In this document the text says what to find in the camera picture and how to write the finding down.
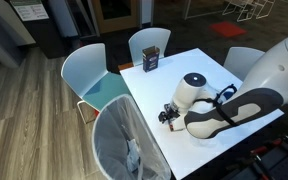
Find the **plastic trash bag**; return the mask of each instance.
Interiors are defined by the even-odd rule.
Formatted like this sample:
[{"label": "plastic trash bag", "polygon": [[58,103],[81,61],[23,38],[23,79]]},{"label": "plastic trash bag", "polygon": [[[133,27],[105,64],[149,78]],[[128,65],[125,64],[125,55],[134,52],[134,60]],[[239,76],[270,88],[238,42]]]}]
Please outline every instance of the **plastic trash bag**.
[{"label": "plastic trash bag", "polygon": [[171,178],[164,156],[129,95],[118,96],[103,108],[95,120],[92,146],[108,179]]}]

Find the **white table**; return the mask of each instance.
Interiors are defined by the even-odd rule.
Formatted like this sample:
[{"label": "white table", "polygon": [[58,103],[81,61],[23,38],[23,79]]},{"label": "white table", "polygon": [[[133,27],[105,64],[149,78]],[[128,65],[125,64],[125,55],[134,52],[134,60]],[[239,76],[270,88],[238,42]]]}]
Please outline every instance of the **white table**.
[{"label": "white table", "polygon": [[177,179],[182,179],[213,158],[228,150],[252,133],[280,117],[276,110],[265,117],[222,131],[212,139],[197,139],[187,130],[171,132],[168,125],[158,120],[169,103],[179,81],[187,73],[205,76],[216,89],[230,84],[240,87],[242,82],[199,49],[160,59],[158,68],[145,73],[142,66],[121,71],[148,127],[156,139],[166,161]]}]

